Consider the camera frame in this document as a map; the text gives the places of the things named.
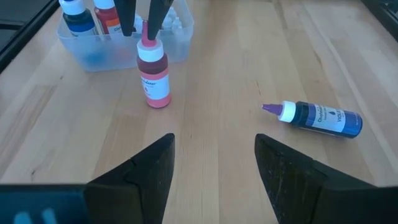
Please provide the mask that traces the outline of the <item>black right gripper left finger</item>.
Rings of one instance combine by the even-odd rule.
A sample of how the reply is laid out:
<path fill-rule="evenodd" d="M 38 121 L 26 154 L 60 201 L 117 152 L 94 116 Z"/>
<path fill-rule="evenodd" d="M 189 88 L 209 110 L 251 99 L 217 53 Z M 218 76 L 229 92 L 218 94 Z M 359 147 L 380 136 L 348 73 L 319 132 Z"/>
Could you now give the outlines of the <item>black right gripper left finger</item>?
<path fill-rule="evenodd" d="M 167 133 L 85 184 L 2 184 L 1 223 L 162 223 L 174 162 Z"/>

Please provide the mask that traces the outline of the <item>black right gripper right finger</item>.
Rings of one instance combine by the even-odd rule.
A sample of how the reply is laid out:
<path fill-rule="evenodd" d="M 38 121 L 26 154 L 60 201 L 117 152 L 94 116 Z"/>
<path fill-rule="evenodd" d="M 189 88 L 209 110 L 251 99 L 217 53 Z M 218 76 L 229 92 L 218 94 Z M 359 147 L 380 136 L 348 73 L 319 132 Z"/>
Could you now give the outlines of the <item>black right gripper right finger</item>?
<path fill-rule="evenodd" d="M 279 223 L 397 223 L 397 187 L 376 187 L 265 134 L 254 153 Z"/>

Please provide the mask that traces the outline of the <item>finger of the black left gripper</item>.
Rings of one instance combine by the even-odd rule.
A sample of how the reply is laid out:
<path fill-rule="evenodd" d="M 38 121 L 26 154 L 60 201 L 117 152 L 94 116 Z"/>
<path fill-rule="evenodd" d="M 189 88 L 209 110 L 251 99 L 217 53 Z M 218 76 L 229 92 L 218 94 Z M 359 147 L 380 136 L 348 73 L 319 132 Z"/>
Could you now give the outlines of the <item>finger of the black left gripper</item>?
<path fill-rule="evenodd" d="M 147 20 L 147 37 L 154 40 L 174 0 L 151 0 Z"/>
<path fill-rule="evenodd" d="M 114 0 L 124 36 L 132 36 L 136 12 L 136 0 Z"/>

